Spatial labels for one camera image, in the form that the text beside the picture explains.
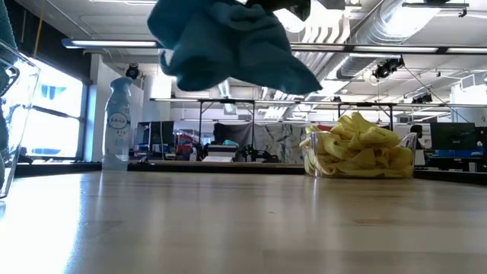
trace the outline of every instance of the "computer monitor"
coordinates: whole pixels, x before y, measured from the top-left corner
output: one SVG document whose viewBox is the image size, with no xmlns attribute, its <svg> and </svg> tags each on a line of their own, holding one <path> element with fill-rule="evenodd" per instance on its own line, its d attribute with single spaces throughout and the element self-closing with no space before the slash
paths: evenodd
<svg viewBox="0 0 487 274">
<path fill-rule="evenodd" d="M 433 149 L 477 149 L 479 138 L 474 123 L 431 123 L 430 130 Z"/>
</svg>

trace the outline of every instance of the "desk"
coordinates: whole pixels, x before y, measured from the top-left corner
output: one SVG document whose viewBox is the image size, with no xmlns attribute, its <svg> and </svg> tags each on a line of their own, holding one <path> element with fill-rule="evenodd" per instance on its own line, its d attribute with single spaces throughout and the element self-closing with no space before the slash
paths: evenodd
<svg viewBox="0 0 487 274">
<path fill-rule="evenodd" d="M 441 170 L 449 170 L 451 168 L 469 171 L 469 163 L 481 164 L 485 160 L 482 157 L 431 157 L 429 158 L 429 167 L 438 167 Z"/>
<path fill-rule="evenodd" d="M 93 172 L 14 182 L 0 272 L 483 274 L 486 235 L 477 186 Z"/>
</svg>

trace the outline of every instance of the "ceiling light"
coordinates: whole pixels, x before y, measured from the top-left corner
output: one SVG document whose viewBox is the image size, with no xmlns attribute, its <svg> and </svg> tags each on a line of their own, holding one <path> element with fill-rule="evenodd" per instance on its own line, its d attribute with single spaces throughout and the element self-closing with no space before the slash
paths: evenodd
<svg viewBox="0 0 487 274">
<path fill-rule="evenodd" d="M 398 59 L 387 59 L 385 62 L 379 62 L 377 68 L 372 72 L 372 75 L 377 79 L 384 79 L 389 77 L 389 75 L 397 72 L 398 68 L 405 65 L 404 59 L 401 56 Z"/>
<path fill-rule="evenodd" d="M 157 1 L 127 1 L 125 2 L 127 5 L 148 5 L 148 6 L 153 6 L 157 3 Z"/>
<path fill-rule="evenodd" d="M 319 44 L 319 43 L 291 43 L 291 49 L 300 52 L 306 52 L 306 51 L 341 52 L 345 49 L 345 46 Z"/>
<path fill-rule="evenodd" d="M 174 98 L 174 99 L 165 99 L 165 98 L 151 98 L 151 100 L 153 101 L 156 101 L 156 102 L 171 102 L 171 103 L 176 103 L 176 102 L 187 102 L 187 103 L 195 103 L 195 102 L 198 102 L 197 99 L 177 99 L 177 98 Z"/>
<path fill-rule="evenodd" d="M 487 53 L 487 48 L 450 48 L 447 53 Z"/>
<path fill-rule="evenodd" d="M 148 48 L 157 47 L 155 41 L 117 41 L 117 40 L 69 40 L 63 39 L 62 43 L 66 48 L 91 48 L 91 47 L 124 47 L 124 48 Z"/>
<path fill-rule="evenodd" d="M 298 101 L 293 100 L 256 100 L 256 104 L 298 104 Z"/>
<path fill-rule="evenodd" d="M 356 46 L 354 51 L 376 53 L 435 53 L 437 47 L 429 46 Z"/>
<path fill-rule="evenodd" d="M 387 54 L 387 53 L 350 53 L 350 57 L 401 58 L 401 55 L 400 54 Z"/>
<path fill-rule="evenodd" d="M 119 3 L 127 5 L 155 5 L 157 1 L 155 0 L 90 0 L 92 2 L 99 3 Z"/>
<path fill-rule="evenodd" d="M 337 103 L 334 103 L 334 102 L 311 102 L 311 101 L 302 101 L 301 104 L 332 105 L 332 106 L 337 105 Z"/>
</svg>

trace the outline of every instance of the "red object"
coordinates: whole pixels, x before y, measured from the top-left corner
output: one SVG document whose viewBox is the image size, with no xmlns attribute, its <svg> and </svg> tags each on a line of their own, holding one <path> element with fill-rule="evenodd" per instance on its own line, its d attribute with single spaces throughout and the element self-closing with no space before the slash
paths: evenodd
<svg viewBox="0 0 487 274">
<path fill-rule="evenodd" d="M 321 125 L 318 125 L 317 128 L 321 131 L 330 131 L 332 130 L 332 126 L 321 126 Z"/>
</svg>

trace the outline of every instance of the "yellow towel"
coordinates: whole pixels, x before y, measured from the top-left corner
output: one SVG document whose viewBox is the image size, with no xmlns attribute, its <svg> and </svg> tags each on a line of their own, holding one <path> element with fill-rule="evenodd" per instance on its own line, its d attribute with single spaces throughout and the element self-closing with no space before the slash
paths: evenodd
<svg viewBox="0 0 487 274">
<path fill-rule="evenodd" d="M 307 133 L 316 131 L 316 126 L 307 129 Z M 411 177 L 412 152 L 398 147 L 399 143 L 394 132 L 353 113 L 340 117 L 330 132 L 320 133 L 315 151 L 309 139 L 300 146 L 306 149 L 304 168 L 310 175 L 318 170 L 333 176 Z"/>
</svg>

